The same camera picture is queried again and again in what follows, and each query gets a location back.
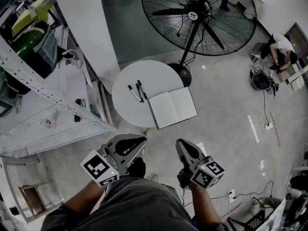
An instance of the fan base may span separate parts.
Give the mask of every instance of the fan base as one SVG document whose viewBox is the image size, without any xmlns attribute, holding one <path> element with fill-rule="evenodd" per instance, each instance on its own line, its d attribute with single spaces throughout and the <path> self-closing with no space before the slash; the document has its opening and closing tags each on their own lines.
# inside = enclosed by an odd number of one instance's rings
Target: fan base
<svg viewBox="0 0 308 231">
<path fill-rule="evenodd" d="M 183 82 L 184 87 L 188 87 L 191 85 L 192 75 L 186 67 L 180 64 L 168 64 L 168 66 L 171 67 L 175 72 L 177 72 Z"/>
</svg>

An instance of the pen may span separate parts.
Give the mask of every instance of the pen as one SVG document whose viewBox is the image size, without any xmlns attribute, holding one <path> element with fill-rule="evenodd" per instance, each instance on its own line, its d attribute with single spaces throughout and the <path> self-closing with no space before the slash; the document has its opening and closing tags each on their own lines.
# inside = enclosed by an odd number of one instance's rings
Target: pen
<svg viewBox="0 0 308 231">
<path fill-rule="evenodd" d="M 140 93 L 140 88 L 139 88 L 138 83 L 136 83 L 136 87 L 137 87 L 137 90 L 138 90 L 139 96 L 140 96 L 140 98 L 141 98 L 141 101 L 144 103 L 143 98 L 142 98 L 141 93 Z"/>
<path fill-rule="evenodd" d="M 131 85 L 128 85 L 128 88 L 130 89 L 131 93 L 135 96 L 135 98 L 138 100 L 138 102 L 142 102 L 141 99 L 137 96 Z"/>
<path fill-rule="evenodd" d="M 143 95 L 144 95 L 144 98 L 145 98 L 145 99 L 148 99 L 147 96 L 145 95 L 145 93 L 144 93 L 142 87 L 141 87 L 141 82 L 140 82 L 140 80 L 138 80 L 138 84 L 139 84 L 140 89 L 141 89 L 141 91 L 142 91 L 142 93 L 143 93 Z"/>
</svg>

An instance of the black glove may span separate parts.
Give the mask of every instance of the black glove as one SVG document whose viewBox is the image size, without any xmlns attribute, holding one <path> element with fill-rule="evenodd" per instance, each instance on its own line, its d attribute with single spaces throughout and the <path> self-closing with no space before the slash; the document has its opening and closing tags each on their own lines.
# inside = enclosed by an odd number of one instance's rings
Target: black glove
<svg viewBox="0 0 308 231">
<path fill-rule="evenodd" d="M 180 182 L 181 188 L 187 187 L 190 182 L 190 178 L 192 177 L 192 172 L 189 169 L 181 169 L 179 174 L 177 175 L 178 180 Z"/>
</svg>

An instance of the person in white shirt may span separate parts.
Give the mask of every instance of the person in white shirt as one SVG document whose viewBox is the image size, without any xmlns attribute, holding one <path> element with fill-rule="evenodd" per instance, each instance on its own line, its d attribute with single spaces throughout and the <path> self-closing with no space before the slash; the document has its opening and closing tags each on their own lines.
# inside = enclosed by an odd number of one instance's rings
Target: person in white shirt
<svg viewBox="0 0 308 231">
<path fill-rule="evenodd" d="M 272 55 L 275 62 L 275 65 L 271 67 L 272 69 L 277 70 L 286 63 L 295 64 L 297 62 L 297 55 L 287 35 L 274 33 L 263 49 L 261 58 L 266 58 L 268 54 Z"/>
</svg>

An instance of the white marker cube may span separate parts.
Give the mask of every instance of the white marker cube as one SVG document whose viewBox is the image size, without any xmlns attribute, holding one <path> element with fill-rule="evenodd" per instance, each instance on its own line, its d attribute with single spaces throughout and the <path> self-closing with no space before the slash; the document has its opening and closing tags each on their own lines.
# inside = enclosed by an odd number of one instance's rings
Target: white marker cube
<svg viewBox="0 0 308 231">
<path fill-rule="evenodd" d="M 100 187 L 119 180 L 119 173 L 96 150 L 91 151 L 80 165 Z"/>
<path fill-rule="evenodd" d="M 191 181 L 207 189 L 219 182 L 225 170 L 215 161 L 200 165 L 191 177 Z"/>
</svg>

